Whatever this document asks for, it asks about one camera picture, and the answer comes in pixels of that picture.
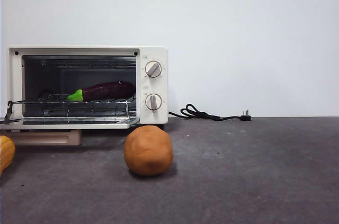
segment yellow squash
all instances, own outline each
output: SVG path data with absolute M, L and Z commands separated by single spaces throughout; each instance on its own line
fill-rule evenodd
M 8 167 L 13 160 L 15 145 L 13 141 L 6 136 L 0 136 L 0 138 L 0 174 L 2 174 L 3 170 Z

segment oven knob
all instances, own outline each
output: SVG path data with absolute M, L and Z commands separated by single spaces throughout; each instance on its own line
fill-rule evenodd
M 158 77 L 161 74 L 161 65 L 157 61 L 150 61 L 145 68 L 149 77 Z
M 161 106 L 161 97 L 157 94 L 150 94 L 146 98 L 146 106 L 151 110 L 157 110 Z

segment oven rack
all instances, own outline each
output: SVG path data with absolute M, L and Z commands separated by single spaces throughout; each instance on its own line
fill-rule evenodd
M 86 119 L 93 117 L 136 117 L 136 108 L 134 103 L 136 96 L 130 98 L 109 98 L 105 100 L 85 101 L 85 102 L 69 102 L 66 97 L 69 94 L 50 94 L 47 99 L 40 98 L 38 100 L 28 101 L 8 101 L 7 113 L 4 123 L 9 124 L 15 120 L 11 120 L 13 105 L 15 104 L 52 104 L 60 106 L 44 110 L 43 117 L 40 118 L 73 118 Z M 102 104 L 109 104 L 108 107 L 99 107 Z

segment oven control panel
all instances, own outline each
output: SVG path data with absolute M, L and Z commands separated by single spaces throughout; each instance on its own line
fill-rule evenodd
M 140 49 L 140 123 L 168 121 L 167 50 Z

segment wire rack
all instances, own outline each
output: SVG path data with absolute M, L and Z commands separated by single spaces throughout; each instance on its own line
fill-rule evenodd
M 4 122 L 10 123 L 13 105 L 43 105 L 43 118 L 134 118 L 137 115 L 136 96 L 130 98 L 109 98 L 104 100 L 69 102 L 69 94 L 50 94 L 38 100 L 9 101 Z

